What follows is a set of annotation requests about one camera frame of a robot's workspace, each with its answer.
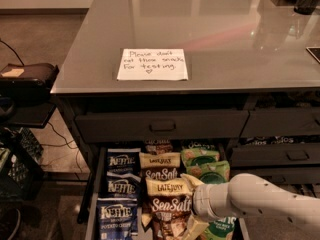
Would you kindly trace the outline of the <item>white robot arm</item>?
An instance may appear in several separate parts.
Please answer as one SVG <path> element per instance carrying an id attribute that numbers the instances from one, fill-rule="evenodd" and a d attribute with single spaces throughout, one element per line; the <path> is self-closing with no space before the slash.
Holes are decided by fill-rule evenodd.
<path id="1" fill-rule="evenodd" d="M 313 236 L 320 234 L 320 199 L 288 192 L 253 174 L 229 182 L 206 184 L 189 174 L 181 177 L 192 191 L 194 213 L 206 222 L 225 217 L 274 217 Z"/>

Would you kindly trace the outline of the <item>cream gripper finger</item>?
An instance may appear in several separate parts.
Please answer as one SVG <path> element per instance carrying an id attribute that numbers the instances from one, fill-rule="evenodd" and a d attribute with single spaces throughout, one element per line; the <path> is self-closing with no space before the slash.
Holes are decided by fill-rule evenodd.
<path id="1" fill-rule="evenodd" d="M 182 173 L 181 178 L 186 182 L 192 192 L 194 192 L 198 186 L 203 185 L 201 180 L 189 174 Z"/>
<path id="2" fill-rule="evenodd" d="M 191 215 L 187 222 L 187 228 L 182 240 L 196 240 L 196 238 L 208 227 L 209 223 L 199 216 Z"/>

